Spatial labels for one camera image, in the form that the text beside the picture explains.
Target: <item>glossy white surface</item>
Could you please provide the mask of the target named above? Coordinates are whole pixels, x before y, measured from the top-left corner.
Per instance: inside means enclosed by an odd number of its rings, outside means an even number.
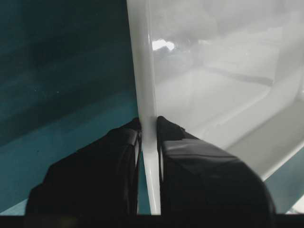
[[[128,10],[153,214],[158,115],[264,180],[303,146],[304,1],[128,0]]]

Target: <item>black object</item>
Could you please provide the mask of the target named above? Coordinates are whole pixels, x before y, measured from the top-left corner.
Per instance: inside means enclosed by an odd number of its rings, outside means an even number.
[[[50,166],[29,196],[26,215],[77,218],[137,213],[141,152],[138,118]]]
[[[161,214],[272,227],[275,207],[261,179],[240,159],[157,119]]]

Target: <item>white curved surface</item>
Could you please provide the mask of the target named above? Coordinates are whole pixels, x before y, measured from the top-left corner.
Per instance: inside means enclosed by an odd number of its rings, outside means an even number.
[[[152,214],[159,115],[264,180],[303,147],[304,1],[127,2]]]

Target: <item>teal wall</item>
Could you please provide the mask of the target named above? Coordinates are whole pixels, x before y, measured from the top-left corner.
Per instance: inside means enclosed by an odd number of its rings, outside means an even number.
[[[0,211],[137,115],[125,0],[1,1]]]
[[[304,149],[265,181],[277,213],[286,213],[304,195],[303,161]]]

